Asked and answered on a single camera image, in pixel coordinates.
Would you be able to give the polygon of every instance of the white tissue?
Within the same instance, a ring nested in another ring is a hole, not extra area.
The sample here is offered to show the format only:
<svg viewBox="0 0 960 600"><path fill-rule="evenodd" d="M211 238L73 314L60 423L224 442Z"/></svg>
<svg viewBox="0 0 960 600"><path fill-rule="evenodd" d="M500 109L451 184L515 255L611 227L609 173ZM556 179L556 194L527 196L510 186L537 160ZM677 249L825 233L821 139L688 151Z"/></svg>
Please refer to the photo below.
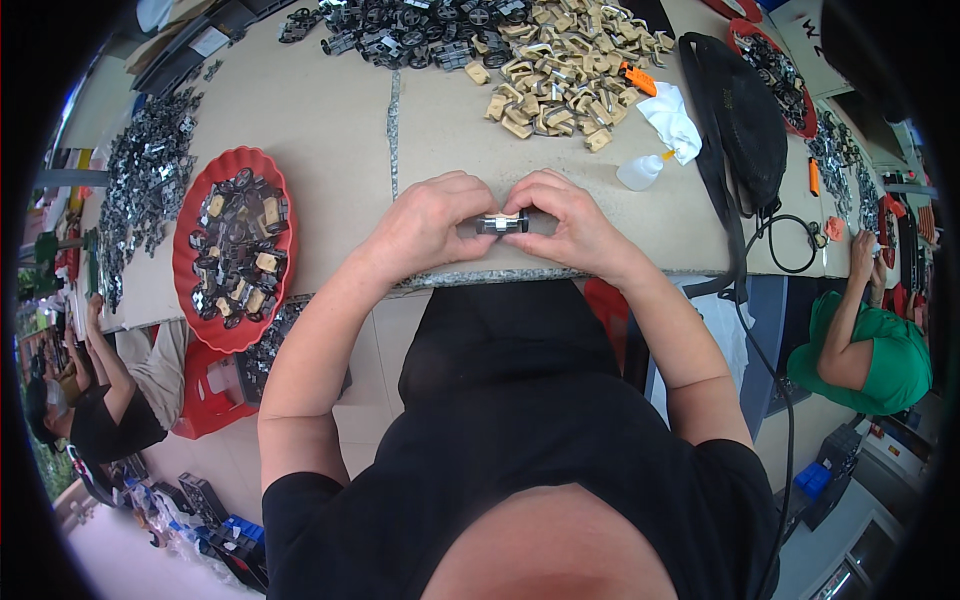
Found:
<svg viewBox="0 0 960 600"><path fill-rule="evenodd" d="M704 142L697 127L686 116L684 96L675 85L656 82L657 95L636 105L650 125L654 126L674 158L685 165L700 154Z"/></svg>

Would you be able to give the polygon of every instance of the paper label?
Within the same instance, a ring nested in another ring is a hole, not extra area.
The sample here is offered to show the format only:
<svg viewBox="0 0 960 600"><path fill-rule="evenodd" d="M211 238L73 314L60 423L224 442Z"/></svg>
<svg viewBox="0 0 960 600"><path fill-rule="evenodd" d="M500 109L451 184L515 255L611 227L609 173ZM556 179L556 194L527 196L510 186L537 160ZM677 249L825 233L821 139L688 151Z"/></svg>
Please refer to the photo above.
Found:
<svg viewBox="0 0 960 600"><path fill-rule="evenodd" d="M221 46L229 41L229 37L225 36L215 27L211 26L207 27L205 32L191 41L190 47L196 50L200 56L206 58L219 50Z"/></svg>

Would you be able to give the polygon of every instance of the red plate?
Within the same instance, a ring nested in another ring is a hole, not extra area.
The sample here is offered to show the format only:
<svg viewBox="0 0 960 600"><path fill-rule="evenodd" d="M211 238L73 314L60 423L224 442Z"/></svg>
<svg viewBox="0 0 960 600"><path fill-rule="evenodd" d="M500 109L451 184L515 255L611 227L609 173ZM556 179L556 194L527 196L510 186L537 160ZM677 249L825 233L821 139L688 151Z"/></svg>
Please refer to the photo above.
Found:
<svg viewBox="0 0 960 600"><path fill-rule="evenodd" d="M244 318L235 328L224 329L224 320L219 315L210 321L204 321L193 309L190 292L200 280L193 274L193 261L197 258L197 251L190 248L188 238L190 231L200 228L197 225L197 217L200 216L200 206L204 203L204 198L210 193L210 186L217 181L233 178L237 171L244 167L253 169L255 175L262 175L270 185L282 189L287 197L287 222L290 228L275 238L276 247L287 252L287 269L276 288L277 303L273 313L264 315L265 318L260 323ZM274 160L263 154L262 150L240 146L227 150L206 165L183 198L183 207L177 218L177 230L174 231L173 263L177 300L180 302L180 309L186 315L187 323L200 340L212 349L224 353L243 351L260 340L260 336L273 322L274 315L286 294L287 286L293 280L294 263L297 260L297 237L294 233L296 230L297 213L294 211L294 200L290 197L286 180L276 168Z"/></svg>
<svg viewBox="0 0 960 600"><path fill-rule="evenodd" d="M730 28L727 30L727 45L733 48L733 51L739 57L742 57L743 53L740 52L740 48L733 40L733 32L737 32L744 37L749 37L753 34L760 34L770 42L771 46L776 48L779 52L783 52L774 40L770 39L768 35L764 34L752 23L748 23L743 19L734 19L730 22ZM786 126L787 133L794 133L804 139L813 139L817 136L817 111L813 108L813 100L810 99L810 92L806 91L806 85L804 85L804 104L806 105L806 117L804 117L806 127L804 127L804 130L802 132L797 131L797 128L787 122L786 117L783 117L783 125Z"/></svg>

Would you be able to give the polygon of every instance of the hand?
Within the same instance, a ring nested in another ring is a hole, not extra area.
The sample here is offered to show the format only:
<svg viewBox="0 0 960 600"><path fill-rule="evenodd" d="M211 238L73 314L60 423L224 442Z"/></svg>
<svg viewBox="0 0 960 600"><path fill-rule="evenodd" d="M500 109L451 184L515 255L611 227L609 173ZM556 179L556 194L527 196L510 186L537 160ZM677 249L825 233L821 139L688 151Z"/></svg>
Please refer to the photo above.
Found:
<svg viewBox="0 0 960 600"><path fill-rule="evenodd" d="M396 283L449 262L481 258L496 236L461 238L457 224L494 212L499 206L484 182L463 171L444 173L400 194L357 252L384 282Z"/></svg>
<svg viewBox="0 0 960 600"><path fill-rule="evenodd" d="M887 285L887 263L883 262L882 256L874 259L874 269L870 271L870 284L881 294Z"/></svg>
<svg viewBox="0 0 960 600"><path fill-rule="evenodd" d="M856 233L850 246L850 281L867 285L874 269L874 245L876 236L872 231L861 229Z"/></svg>
<svg viewBox="0 0 960 600"><path fill-rule="evenodd" d="M100 331L100 311L104 307L104 297L94 294L86 302L86 329Z"/></svg>
<svg viewBox="0 0 960 600"><path fill-rule="evenodd" d="M534 171L520 180L507 197L503 212L513 214L536 206L557 217L553 235L510 233L503 241L528 254L602 277L618 285L640 252L620 233L587 190L552 169Z"/></svg>

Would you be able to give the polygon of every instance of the glue bottle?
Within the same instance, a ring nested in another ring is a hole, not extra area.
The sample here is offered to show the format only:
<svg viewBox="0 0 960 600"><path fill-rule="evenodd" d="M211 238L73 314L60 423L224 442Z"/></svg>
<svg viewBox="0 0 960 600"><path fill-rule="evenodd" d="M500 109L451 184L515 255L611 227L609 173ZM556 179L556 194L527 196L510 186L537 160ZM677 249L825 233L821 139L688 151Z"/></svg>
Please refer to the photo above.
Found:
<svg viewBox="0 0 960 600"><path fill-rule="evenodd" d="M616 178L630 189L638 192L650 186L660 174L665 161L674 155L674 151L662 155L638 156L620 165Z"/></svg>

